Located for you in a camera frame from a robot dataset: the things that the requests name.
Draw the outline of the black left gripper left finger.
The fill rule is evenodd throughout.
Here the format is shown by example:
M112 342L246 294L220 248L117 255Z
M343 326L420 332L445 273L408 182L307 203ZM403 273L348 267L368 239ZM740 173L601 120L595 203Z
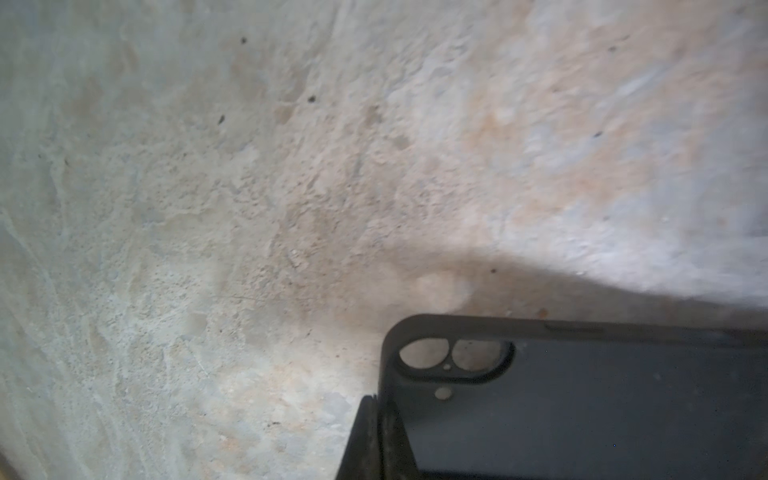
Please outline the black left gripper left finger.
M379 480L378 401L364 396L359 404L336 480Z

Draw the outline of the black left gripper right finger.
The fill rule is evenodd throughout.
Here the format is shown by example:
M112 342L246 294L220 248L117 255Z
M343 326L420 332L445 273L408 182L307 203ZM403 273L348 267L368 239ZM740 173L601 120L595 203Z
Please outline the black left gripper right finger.
M421 479L404 422L393 401L385 404L379 426L383 479Z

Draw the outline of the black phone case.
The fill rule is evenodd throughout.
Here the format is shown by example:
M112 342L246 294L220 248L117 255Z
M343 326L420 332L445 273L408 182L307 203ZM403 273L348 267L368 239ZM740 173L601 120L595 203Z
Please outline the black phone case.
M379 399L426 479L763 479L760 331L415 315Z

